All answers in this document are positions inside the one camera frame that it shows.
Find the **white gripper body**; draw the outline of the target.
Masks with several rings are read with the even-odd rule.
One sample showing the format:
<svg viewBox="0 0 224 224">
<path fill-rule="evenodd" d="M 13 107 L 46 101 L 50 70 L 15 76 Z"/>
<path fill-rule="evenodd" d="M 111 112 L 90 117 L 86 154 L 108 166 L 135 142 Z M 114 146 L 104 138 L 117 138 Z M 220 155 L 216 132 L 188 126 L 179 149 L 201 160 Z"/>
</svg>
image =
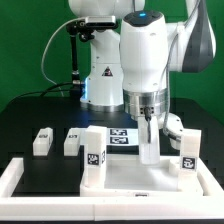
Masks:
<svg viewBox="0 0 224 224">
<path fill-rule="evenodd" d="M 139 159 L 144 165 L 155 165 L 160 161 L 159 128 L 156 118 L 147 121 L 138 119 Z"/>
</svg>

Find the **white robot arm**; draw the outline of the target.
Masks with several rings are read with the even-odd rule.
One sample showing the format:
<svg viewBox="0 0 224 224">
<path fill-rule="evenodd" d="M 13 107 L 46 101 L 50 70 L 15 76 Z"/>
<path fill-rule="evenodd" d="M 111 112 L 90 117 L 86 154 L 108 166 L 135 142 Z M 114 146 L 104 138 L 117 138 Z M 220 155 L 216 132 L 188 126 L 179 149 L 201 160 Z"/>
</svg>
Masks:
<svg viewBox="0 0 224 224">
<path fill-rule="evenodd" d="M 188 19 L 167 23 L 162 13 L 144 9 L 145 0 L 68 0 L 91 42 L 81 105 L 124 108 L 138 122 L 139 157 L 146 165 L 160 161 L 160 130 L 180 148 L 183 126 L 169 112 L 169 73 L 198 73 L 216 52 L 206 0 L 185 1 Z"/>
</svg>

